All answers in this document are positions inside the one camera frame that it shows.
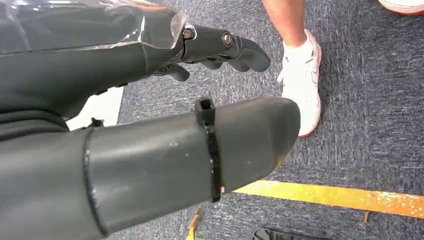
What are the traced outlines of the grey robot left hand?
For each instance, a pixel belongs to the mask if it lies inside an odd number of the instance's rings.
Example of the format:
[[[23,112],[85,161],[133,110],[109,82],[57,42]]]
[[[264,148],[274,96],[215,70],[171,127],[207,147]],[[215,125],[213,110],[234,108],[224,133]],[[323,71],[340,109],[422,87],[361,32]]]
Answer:
[[[66,122],[86,101],[183,63],[264,72],[254,41],[136,0],[0,3],[0,237],[100,240],[268,176],[293,147],[298,106],[265,97],[122,125]]]

